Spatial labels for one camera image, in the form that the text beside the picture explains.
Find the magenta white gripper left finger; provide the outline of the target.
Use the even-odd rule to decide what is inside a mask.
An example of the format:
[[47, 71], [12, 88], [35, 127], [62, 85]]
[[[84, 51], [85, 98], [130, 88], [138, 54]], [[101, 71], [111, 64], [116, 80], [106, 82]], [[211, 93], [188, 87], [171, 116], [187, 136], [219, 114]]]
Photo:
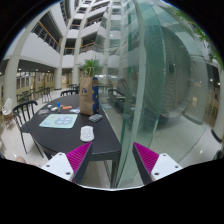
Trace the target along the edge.
[[43, 165], [42, 169], [75, 184], [80, 184], [92, 151], [92, 143], [88, 142], [67, 154], [59, 152]]

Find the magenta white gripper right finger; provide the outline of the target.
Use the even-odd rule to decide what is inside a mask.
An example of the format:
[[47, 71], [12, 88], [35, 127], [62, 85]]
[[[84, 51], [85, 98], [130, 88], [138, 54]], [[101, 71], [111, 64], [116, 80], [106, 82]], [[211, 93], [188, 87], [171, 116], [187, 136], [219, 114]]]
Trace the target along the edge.
[[182, 169], [168, 154], [157, 154], [136, 142], [133, 143], [133, 155], [144, 185]]

